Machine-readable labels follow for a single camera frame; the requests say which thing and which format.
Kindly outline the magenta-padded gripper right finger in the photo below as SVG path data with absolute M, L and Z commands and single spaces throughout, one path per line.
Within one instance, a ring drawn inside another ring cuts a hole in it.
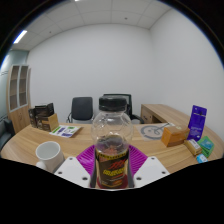
M 136 147 L 129 146 L 128 187 L 140 188 L 167 175 L 167 169 L 155 157 L 146 156 Z

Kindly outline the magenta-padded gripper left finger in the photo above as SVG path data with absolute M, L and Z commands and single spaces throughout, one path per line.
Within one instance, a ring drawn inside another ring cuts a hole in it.
M 55 175 L 84 188 L 96 186 L 95 148 L 90 146 L 77 157 L 68 157 Z

